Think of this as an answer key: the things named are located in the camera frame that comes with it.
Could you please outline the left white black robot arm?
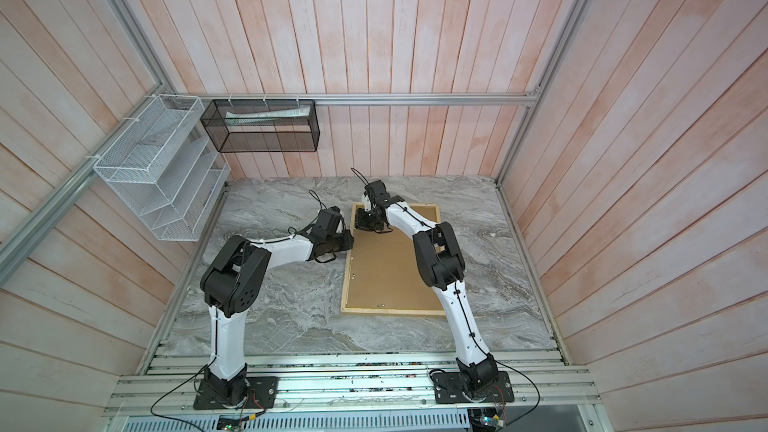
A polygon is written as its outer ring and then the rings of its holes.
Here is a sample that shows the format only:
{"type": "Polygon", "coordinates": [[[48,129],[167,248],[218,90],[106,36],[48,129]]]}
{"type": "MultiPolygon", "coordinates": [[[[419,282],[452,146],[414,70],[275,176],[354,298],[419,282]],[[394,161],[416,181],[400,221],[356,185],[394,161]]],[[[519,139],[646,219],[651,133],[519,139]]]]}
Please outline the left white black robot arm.
{"type": "Polygon", "coordinates": [[[348,230],[318,241],[300,234],[269,240],[231,236],[200,281],[211,316],[213,347],[205,379],[227,385],[246,369],[246,316],[269,270],[317,261],[328,254],[348,251],[353,243],[348,230]]]}

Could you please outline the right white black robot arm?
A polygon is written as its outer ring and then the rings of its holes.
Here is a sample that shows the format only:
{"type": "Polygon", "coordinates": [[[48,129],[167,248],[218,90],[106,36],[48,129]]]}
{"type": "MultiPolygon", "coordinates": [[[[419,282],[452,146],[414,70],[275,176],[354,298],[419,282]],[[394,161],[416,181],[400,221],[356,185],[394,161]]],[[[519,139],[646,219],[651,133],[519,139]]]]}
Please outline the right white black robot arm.
{"type": "Polygon", "coordinates": [[[375,203],[367,198],[355,227],[384,231],[394,227],[412,240],[418,272],[440,301],[456,347],[462,394],[477,400],[499,377],[497,363],[477,326],[466,293],[466,264],[452,226],[417,213],[399,196],[375,203]]]}

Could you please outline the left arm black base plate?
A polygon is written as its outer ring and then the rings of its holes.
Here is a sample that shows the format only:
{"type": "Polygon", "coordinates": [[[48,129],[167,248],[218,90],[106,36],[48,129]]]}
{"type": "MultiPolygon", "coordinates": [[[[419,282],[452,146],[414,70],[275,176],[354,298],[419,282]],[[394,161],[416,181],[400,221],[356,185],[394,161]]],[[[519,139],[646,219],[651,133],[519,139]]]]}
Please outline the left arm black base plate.
{"type": "Polygon", "coordinates": [[[274,407],[279,379],[275,376],[236,376],[224,381],[206,375],[194,400],[194,410],[274,407]]]}

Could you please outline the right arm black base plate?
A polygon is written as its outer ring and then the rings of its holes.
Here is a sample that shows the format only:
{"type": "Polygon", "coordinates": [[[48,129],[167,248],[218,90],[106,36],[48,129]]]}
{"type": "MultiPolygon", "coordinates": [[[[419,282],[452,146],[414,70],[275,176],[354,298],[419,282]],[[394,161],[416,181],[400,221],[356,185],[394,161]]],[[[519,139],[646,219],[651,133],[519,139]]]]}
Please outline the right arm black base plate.
{"type": "Polygon", "coordinates": [[[433,384],[435,401],[438,404],[497,403],[515,401],[514,392],[506,372],[499,372],[487,384],[473,383],[466,374],[431,369],[428,376],[433,384]]]}

